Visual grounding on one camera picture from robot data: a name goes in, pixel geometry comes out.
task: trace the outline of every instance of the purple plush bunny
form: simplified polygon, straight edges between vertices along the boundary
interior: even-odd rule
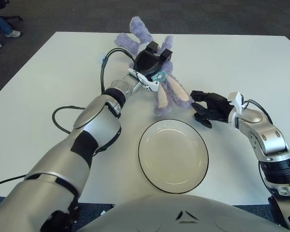
[[[146,46],[153,41],[153,37],[149,33],[142,20],[136,16],[130,22],[130,31],[139,40],[140,43],[132,40],[127,34],[121,33],[115,39],[115,44],[118,47],[123,47],[131,54],[137,55],[144,50]],[[168,35],[165,37],[162,46],[158,48],[157,56],[161,54],[166,48],[171,49],[173,46],[173,36]],[[174,103],[182,108],[191,107],[193,100],[179,82],[172,76],[173,65],[172,62],[166,62],[162,70],[166,72],[166,80],[160,82],[156,95],[155,113],[157,115],[165,114],[172,110],[172,100]]]

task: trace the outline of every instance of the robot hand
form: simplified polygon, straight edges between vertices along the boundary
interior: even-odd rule
[[[202,91],[192,91],[190,96],[196,102],[206,102],[207,109],[198,103],[192,103],[193,109],[197,112],[194,114],[195,120],[202,125],[212,128],[209,120],[228,123],[229,114],[233,108],[228,100],[216,93],[203,93]]]

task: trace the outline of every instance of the tabletop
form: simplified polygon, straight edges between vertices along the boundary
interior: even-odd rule
[[[64,105],[87,106],[100,94],[99,57],[115,47],[116,33],[56,32],[0,92],[0,181],[26,174],[67,134],[51,120]],[[154,34],[162,43],[166,35]],[[290,147],[290,41],[283,36],[174,35],[173,75],[188,93],[214,92],[227,97],[240,91],[258,101],[282,131]],[[104,83],[127,73],[129,58],[114,54]],[[208,129],[193,118],[193,109],[176,107],[153,113],[155,95],[145,89],[128,99],[120,119],[122,133],[93,159],[80,198],[86,203],[122,203],[159,194],[138,161],[138,144],[152,123],[166,118],[184,121],[202,136],[209,154],[208,172],[190,195],[232,205],[264,204],[269,193],[258,172],[248,139],[225,123]],[[71,130],[79,110],[58,112],[58,123]],[[17,181],[0,186],[7,196]]]

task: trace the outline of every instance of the white shoe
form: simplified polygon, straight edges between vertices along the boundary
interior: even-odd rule
[[[19,37],[20,35],[21,35],[20,31],[13,30],[11,34],[5,35],[5,37],[13,37],[13,38],[16,38],[16,37]]]

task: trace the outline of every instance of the gray carpet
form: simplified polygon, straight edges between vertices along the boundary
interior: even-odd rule
[[[5,38],[0,50],[0,88],[55,31],[128,32],[139,15],[152,33],[285,35],[290,39],[290,0],[11,0],[1,15],[20,38]],[[80,227],[110,205],[84,204]],[[239,206],[273,220],[268,205]]]

